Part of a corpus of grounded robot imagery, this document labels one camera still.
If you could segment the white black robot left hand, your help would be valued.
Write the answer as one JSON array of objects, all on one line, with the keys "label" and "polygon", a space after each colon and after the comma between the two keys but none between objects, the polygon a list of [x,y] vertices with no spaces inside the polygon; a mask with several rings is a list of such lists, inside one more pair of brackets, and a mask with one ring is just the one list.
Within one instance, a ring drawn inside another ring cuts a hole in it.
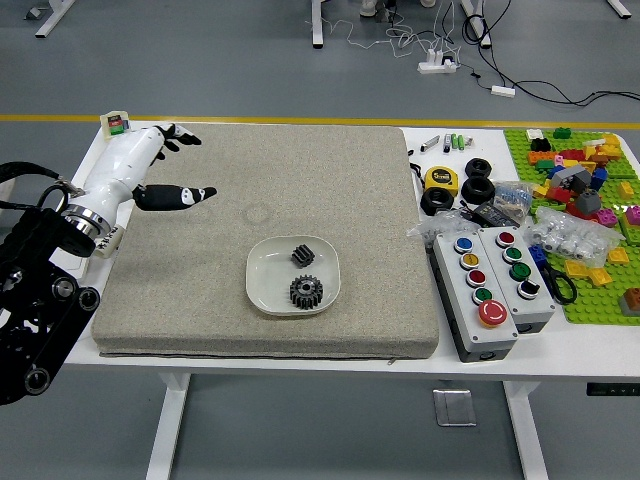
[{"label": "white black robot left hand", "polygon": [[213,187],[142,184],[149,168],[164,157],[163,148],[177,152],[179,144],[200,143],[192,132],[176,124],[116,136],[90,171],[84,193],[69,204],[66,214],[107,228],[115,224],[119,205],[129,200],[144,211],[177,211],[213,197],[217,194]]}]

